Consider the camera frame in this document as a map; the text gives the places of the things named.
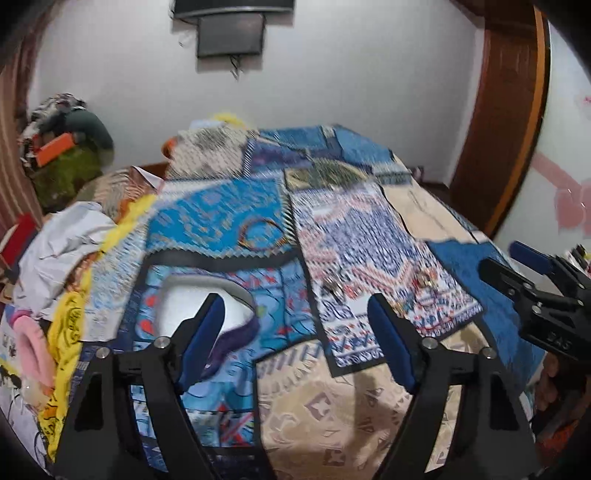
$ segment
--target bed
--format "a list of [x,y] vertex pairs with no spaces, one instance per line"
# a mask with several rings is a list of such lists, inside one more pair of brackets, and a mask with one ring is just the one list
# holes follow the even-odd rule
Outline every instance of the bed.
[[[222,124],[179,132],[168,147],[164,182],[132,168],[80,195],[119,224],[116,240],[72,273],[53,318],[67,374],[48,406],[25,408],[26,426],[14,428],[47,471],[90,359],[105,345],[148,346],[175,281],[230,282],[254,302],[182,398],[222,478],[373,476],[411,397],[368,325],[372,293],[448,348],[493,347],[520,390],[540,364],[511,302],[478,278],[481,259],[507,263],[503,254],[389,149],[339,125]],[[0,388],[5,415],[10,383]],[[460,394],[450,388],[429,470],[445,463]],[[164,472],[141,387],[132,398],[148,462]]]

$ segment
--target pink fabric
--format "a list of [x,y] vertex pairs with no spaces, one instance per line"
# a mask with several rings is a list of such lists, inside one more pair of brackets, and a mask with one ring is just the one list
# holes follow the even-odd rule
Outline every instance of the pink fabric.
[[12,317],[10,317],[10,320],[8,321],[8,324],[10,325],[10,328],[14,328],[14,324],[17,322],[17,320],[20,317],[23,316],[29,316],[31,314],[31,310],[15,310],[14,313],[12,314]]
[[27,315],[17,318],[13,325],[15,343],[22,373],[46,387],[55,385],[56,363],[47,350],[47,339],[39,324]]

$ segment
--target metal screw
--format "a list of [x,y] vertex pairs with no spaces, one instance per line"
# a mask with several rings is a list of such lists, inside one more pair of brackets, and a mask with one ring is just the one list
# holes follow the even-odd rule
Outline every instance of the metal screw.
[[156,340],[154,340],[154,346],[156,348],[166,348],[168,345],[170,345],[170,338],[168,337],[158,337],[156,338]]
[[425,337],[422,341],[421,344],[427,349],[427,350],[435,350],[438,346],[439,346],[439,342],[437,340],[435,340],[435,338],[431,338],[431,337]]
[[111,352],[111,350],[109,350],[108,347],[102,346],[96,351],[95,355],[97,358],[103,359],[103,358],[107,358],[109,356],[110,352]]
[[496,358],[496,352],[490,347],[484,347],[481,351],[482,355],[489,360],[494,360]]

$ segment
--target white wall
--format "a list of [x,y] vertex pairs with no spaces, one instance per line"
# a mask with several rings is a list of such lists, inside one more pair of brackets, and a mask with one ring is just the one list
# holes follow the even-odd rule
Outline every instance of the white wall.
[[239,82],[225,61],[197,68],[194,32],[168,9],[68,0],[44,37],[30,106],[57,92],[87,100],[117,167],[161,161],[191,120],[231,111],[258,127],[340,123],[447,180],[478,62],[476,27],[449,0],[297,0],[293,24],[271,19],[262,65]]
[[[591,178],[591,82],[570,46],[551,26],[548,101],[537,152],[581,183]],[[555,214],[556,186],[530,168],[519,195],[495,242],[507,249],[515,240],[548,254],[563,254],[583,244],[591,247],[581,226],[559,229]],[[591,205],[587,206],[587,218]]]
[[474,18],[473,21],[478,26],[474,32],[474,57],[472,61],[472,71],[468,81],[468,90],[465,107],[460,119],[460,126],[456,135],[456,144],[453,147],[450,156],[450,162],[447,167],[446,176],[443,183],[448,187],[452,184],[453,176],[456,174],[456,167],[462,156],[468,130],[472,123],[476,97],[478,96],[478,87],[480,86],[480,74],[482,73],[482,60],[484,58],[484,18]]

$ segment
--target pile of clothes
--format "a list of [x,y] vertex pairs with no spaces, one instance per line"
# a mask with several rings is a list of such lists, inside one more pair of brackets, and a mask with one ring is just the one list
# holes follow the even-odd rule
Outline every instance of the pile of clothes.
[[31,113],[19,140],[23,169],[41,207],[62,210],[82,186],[101,175],[113,139],[86,104],[69,93],[48,98]]
[[[135,167],[96,179],[83,192],[89,201],[44,218],[18,261],[0,321],[0,408],[43,468],[67,413],[91,267],[129,232],[134,201],[149,205],[158,181]],[[113,199],[120,200],[117,208]]]

